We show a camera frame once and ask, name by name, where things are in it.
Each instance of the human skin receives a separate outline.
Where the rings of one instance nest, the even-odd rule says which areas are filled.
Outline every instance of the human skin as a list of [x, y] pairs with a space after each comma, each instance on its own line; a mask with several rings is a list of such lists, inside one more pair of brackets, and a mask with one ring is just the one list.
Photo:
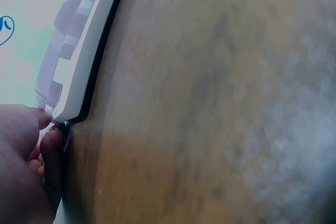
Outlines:
[[0, 223], [52, 223], [61, 199], [62, 134], [50, 115], [0, 105]]

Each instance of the wooden surface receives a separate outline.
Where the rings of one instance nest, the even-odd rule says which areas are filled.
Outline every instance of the wooden surface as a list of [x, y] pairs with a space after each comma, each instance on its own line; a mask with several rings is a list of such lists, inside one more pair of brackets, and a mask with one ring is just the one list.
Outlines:
[[74, 223], [319, 223], [336, 0], [121, 0], [69, 146]]

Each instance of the finger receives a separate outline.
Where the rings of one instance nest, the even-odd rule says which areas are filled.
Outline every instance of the finger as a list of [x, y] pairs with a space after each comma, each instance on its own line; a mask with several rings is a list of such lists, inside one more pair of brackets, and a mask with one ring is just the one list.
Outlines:
[[46, 111], [44, 111], [40, 108], [30, 108], [30, 107], [28, 107], [28, 108], [35, 115], [35, 117], [38, 121], [38, 125], [39, 125], [40, 130], [43, 130], [44, 128], [46, 128], [49, 125], [49, 123], [51, 121], [51, 115], [48, 112], [46, 112]]
[[50, 123], [41, 109], [24, 105], [0, 105], [0, 139], [27, 160], [37, 144], [39, 130]]
[[31, 161], [28, 162], [28, 166], [34, 171], [34, 172], [37, 172], [38, 169], [40, 167], [43, 166], [43, 163], [41, 163], [39, 160], [37, 159], [33, 159]]
[[40, 133], [40, 136], [38, 138], [38, 142], [37, 145], [35, 146], [35, 148], [33, 149], [32, 153], [29, 155], [29, 158], [27, 161], [33, 160], [33, 159], [37, 159], [38, 156], [41, 154], [40, 152], [40, 143], [41, 143], [41, 139], [42, 139], [43, 135]]
[[61, 154], [58, 149], [62, 142], [61, 134], [57, 131], [46, 133], [42, 138], [40, 150], [44, 161], [44, 189], [52, 204], [57, 209], [61, 199]]

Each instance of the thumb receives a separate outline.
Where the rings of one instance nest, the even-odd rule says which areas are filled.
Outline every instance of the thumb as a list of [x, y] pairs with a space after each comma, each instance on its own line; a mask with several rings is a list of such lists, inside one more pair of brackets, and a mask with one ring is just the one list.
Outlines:
[[47, 127], [51, 117], [43, 110], [24, 105], [0, 105], [0, 141], [28, 158], [37, 144], [39, 131]]

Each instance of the black rubber edge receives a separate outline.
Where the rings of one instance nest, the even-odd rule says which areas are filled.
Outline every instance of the black rubber edge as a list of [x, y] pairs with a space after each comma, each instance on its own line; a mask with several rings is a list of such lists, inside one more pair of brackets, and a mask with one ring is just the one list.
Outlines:
[[88, 84], [87, 84], [87, 87], [86, 87], [82, 108], [79, 112], [78, 117], [76, 117], [74, 119], [71, 119], [71, 120], [66, 122], [67, 127], [69, 127], [73, 124], [76, 124], [76, 123], [80, 123], [88, 117], [91, 102], [92, 102], [93, 93], [94, 93], [94, 90], [95, 90], [94, 88], [95, 88], [95, 84], [96, 84], [96, 80], [97, 80], [97, 76], [98, 76], [98, 72], [99, 72], [99, 68], [100, 68], [100, 64], [101, 64], [101, 59], [102, 59], [102, 56], [104, 54], [105, 45], [107, 43], [109, 33], [110, 33], [110, 30], [111, 30], [111, 26], [112, 26], [115, 14], [118, 10], [119, 3], [120, 3], [120, 0], [114, 0], [113, 1], [113, 4], [112, 4], [111, 9], [110, 9], [109, 16], [106, 20], [103, 32], [101, 34], [101, 38], [100, 38], [100, 41], [99, 41], [99, 44], [98, 44], [97, 52], [96, 52], [96, 55], [94, 57], [95, 59], [93, 60]]

